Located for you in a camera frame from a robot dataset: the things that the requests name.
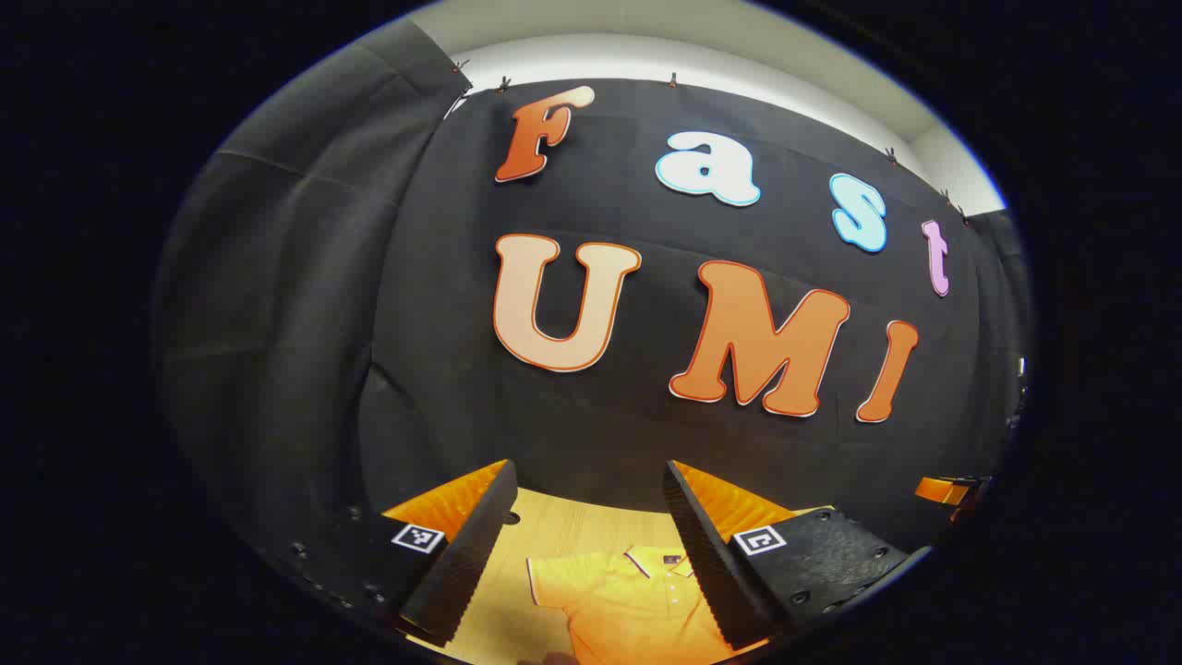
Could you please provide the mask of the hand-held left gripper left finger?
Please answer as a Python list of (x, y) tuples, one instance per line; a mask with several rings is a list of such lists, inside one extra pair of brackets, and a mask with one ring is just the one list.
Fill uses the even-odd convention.
[(517, 467), (505, 458), (280, 458), (275, 536), (317, 601), (443, 647), (517, 496)]

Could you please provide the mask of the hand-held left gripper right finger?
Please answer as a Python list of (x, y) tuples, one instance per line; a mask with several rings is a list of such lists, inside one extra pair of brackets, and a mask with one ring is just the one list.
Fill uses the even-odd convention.
[(832, 506), (790, 511), (670, 459), (664, 501), (730, 648), (799, 638), (857, 609), (930, 554), (886, 543)]

